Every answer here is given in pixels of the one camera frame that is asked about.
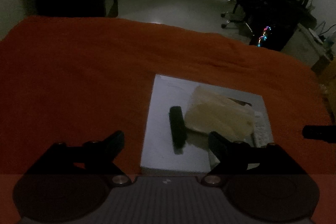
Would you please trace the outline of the white flat box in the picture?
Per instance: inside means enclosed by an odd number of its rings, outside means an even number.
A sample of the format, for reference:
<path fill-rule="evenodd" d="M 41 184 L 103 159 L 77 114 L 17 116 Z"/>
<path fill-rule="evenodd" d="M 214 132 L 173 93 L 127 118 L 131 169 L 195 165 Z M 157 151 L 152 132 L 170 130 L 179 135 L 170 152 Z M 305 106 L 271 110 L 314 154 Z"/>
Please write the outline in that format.
<path fill-rule="evenodd" d="M 170 108 L 179 106 L 182 112 L 186 112 L 191 94 L 197 86 L 240 101 L 244 106 L 252 107 L 256 118 L 255 131 L 245 138 L 245 142 L 252 147 L 262 147 L 273 142 L 272 130 L 262 96 L 226 87 L 156 75 L 141 155 L 140 166 L 144 174 L 207 173 L 217 165 L 217 158 L 209 150 L 207 136 L 202 133 L 189 132 L 187 141 L 181 149 L 176 149 L 173 145 L 169 120 Z"/>

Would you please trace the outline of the black marker pen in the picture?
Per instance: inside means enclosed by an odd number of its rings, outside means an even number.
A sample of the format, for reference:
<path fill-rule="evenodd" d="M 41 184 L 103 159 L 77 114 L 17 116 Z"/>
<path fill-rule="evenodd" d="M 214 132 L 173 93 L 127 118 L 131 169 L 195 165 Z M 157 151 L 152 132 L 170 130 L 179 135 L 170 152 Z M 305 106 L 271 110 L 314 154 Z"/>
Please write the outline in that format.
<path fill-rule="evenodd" d="M 183 154 L 183 147 L 185 146 L 187 140 L 187 129 L 180 106 L 173 106 L 170 108 L 169 121 L 174 153 L 181 155 Z"/>

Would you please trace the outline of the orange red table cloth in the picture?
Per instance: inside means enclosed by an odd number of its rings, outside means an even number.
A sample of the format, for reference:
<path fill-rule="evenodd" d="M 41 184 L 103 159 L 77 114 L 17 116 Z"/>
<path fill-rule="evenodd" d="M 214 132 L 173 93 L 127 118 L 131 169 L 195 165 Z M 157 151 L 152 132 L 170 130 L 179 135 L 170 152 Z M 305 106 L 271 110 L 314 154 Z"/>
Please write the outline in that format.
<path fill-rule="evenodd" d="M 335 145 L 304 139 L 331 120 L 302 62 L 219 34 L 113 18 L 31 16 L 1 41 L 1 223 L 20 216 L 14 184 L 53 143 L 125 133 L 115 163 L 140 172 L 155 75 L 263 97 L 274 141 L 317 182 L 316 223 L 335 223 Z"/>

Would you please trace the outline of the cream tissue packet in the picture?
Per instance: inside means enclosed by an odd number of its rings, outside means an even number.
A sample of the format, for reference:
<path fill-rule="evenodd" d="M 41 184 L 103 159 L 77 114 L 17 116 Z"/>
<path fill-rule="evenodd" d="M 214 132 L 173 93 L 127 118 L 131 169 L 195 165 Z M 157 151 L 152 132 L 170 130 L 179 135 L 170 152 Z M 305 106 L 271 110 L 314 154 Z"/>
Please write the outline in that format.
<path fill-rule="evenodd" d="M 187 128 L 209 134 L 219 133 L 230 141 L 243 141 L 255 129 L 255 112 L 248 104 L 198 86 L 184 116 Z"/>

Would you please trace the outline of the computer case RGB fans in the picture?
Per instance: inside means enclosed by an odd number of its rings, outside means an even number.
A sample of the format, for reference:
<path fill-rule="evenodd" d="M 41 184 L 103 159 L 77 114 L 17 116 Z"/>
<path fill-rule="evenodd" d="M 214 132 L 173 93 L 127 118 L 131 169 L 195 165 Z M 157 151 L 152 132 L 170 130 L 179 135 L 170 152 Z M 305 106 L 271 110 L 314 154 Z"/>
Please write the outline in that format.
<path fill-rule="evenodd" d="M 268 48 L 272 40 L 272 28 L 270 26 L 266 26 L 262 32 L 262 36 L 260 36 L 257 46 Z"/>

